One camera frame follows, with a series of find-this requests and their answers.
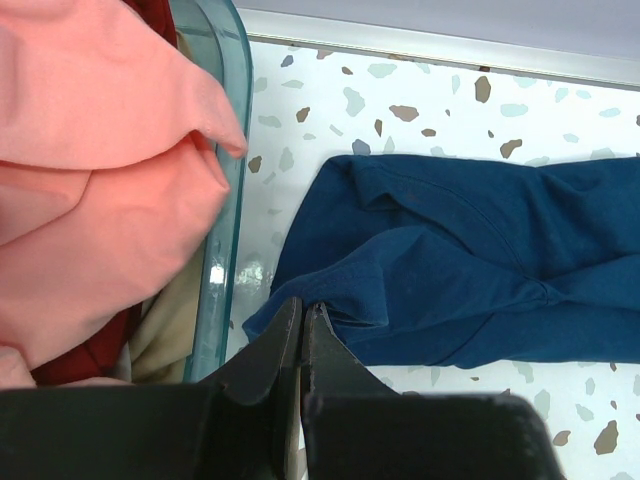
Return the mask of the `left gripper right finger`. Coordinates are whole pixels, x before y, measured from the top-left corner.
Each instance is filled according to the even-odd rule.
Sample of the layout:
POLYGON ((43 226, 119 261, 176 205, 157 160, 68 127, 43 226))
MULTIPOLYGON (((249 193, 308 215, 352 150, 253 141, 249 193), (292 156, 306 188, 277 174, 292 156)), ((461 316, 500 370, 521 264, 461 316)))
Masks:
POLYGON ((312 479, 560 479, 547 429, 507 394, 397 393, 306 313, 301 416, 312 479))

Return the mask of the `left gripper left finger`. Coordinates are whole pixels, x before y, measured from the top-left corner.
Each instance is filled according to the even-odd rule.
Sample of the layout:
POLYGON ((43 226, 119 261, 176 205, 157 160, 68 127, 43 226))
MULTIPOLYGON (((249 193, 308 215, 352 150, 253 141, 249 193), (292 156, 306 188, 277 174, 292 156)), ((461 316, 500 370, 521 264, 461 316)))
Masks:
POLYGON ((5 479, 294 479, 302 305, 197 383, 1 395, 5 479))

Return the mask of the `dark blue t shirt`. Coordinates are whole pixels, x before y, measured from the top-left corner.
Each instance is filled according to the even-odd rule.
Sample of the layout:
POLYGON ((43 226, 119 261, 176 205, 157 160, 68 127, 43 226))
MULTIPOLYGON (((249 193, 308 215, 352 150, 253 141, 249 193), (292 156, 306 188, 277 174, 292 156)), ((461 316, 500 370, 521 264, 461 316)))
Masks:
POLYGON ((635 363, 639 163, 330 158, 246 335, 291 297, 369 366, 635 363))

